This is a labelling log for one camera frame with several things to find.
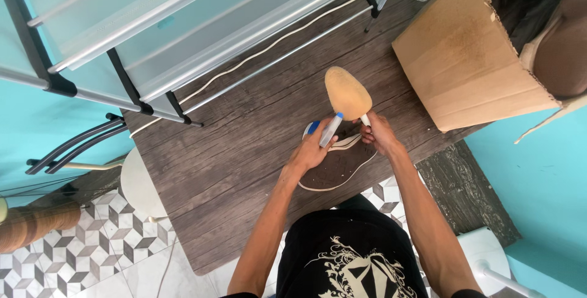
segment person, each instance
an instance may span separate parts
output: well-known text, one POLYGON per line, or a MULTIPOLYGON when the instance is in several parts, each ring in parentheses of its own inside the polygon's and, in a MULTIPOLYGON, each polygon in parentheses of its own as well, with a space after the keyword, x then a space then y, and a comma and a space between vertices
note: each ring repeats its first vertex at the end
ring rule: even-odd
MULTIPOLYGON (((393 168, 415 249, 429 284, 442 298, 485 297, 465 255, 387 120, 367 114, 364 143, 372 143, 393 168)), ((331 119, 320 122, 321 132, 331 119)), ((234 270, 230 298, 260 297, 271 271, 288 205, 299 179, 326 156, 320 134, 306 135, 283 167, 234 270)), ((309 213, 290 228, 278 267, 276 297, 426 297, 407 233, 362 195, 335 210, 309 213)))

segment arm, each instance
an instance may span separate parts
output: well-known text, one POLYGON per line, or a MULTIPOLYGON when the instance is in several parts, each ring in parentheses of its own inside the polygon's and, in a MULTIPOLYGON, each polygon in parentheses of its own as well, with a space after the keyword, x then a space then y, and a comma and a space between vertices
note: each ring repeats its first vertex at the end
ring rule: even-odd
POLYGON ((300 178, 312 167, 318 166, 327 155, 328 149, 337 140, 333 137, 324 148, 318 144, 320 134, 332 118, 325 119, 315 130, 306 135, 302 144, 293 152, 288 163, 281 170, 279 180, 271 192, 267 204, 260 213, 253 232, 246 242, 237 268, 234 270, 228 294, 249 292, 260 297, 275 260, 279 241, 283 235, 288 206, 300 178))
POLYGON ((462 289, 481 289, 436 202, 422 184, 406 148, 396 139, 384 117, 370 111, 371 127, 361 127, 364 143, 373 143, 392 165, 406 209, 410 235, 434 292, 450 298, 462 289))

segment cream graphic print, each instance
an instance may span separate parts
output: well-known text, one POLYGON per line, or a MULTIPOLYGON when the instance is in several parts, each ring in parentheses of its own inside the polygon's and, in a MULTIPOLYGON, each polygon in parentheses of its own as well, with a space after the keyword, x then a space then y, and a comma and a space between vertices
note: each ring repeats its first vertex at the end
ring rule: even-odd
POLYGON ((362 257, 342 244, 340 237, 330 239, 334 243, 330 252, 319 253, 318 258, 308 263, 324 260, 328 268, 332 289, 319 294, 320 298, 417 298, 415 291, 405 285, 399 262, 392 264, 376 252, 362 257))

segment white brush handle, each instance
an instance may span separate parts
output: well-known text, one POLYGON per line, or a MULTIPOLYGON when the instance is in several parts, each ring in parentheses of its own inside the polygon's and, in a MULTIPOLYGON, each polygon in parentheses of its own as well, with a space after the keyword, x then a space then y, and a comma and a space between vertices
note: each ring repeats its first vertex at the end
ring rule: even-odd
POLYGON ((371 122, 369 121, 367 114, 363 114, 360 118, 365 126, 371 126, 371 122))

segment wooden table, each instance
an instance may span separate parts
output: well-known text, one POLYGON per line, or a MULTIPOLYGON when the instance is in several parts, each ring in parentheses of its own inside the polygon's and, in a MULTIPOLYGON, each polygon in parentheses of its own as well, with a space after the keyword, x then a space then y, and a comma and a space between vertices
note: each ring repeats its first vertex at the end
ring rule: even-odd
MULTIPOLYGON (((340 0, 291 26, 307 23, 340 0)), ((352 73, 370 92, 374 109, 387 116, 414 162, 457 142, 478 128, 443 134, 430 119, 410 86, 392 41, 424 4, 389 0, 371 27, 368 13, 319 42, 287 58, 192 112, 203 121, 195 128, 159 121, 138 133, 135 142, 173 227, 196 274, 205 274, 239 256, 273 188, 279 171, 297 147, 310 121, 333 115, 324 74, 331 66, 352 73)), ((359 0, 285 39, 268 53, 213 82, 183 108, 254 72, 312 36, 366 8, 359 0)), ((183 99, 210 77, 266 47, 272 38, 176 92, 183 99)), ((124 112, 133 131, 152 120, 124 112)), ((331 192, 297 189, 288 211, 289 227, 306 213, 329 209, 392 175, 387 159, 377 155, 343 186, 331 192)))

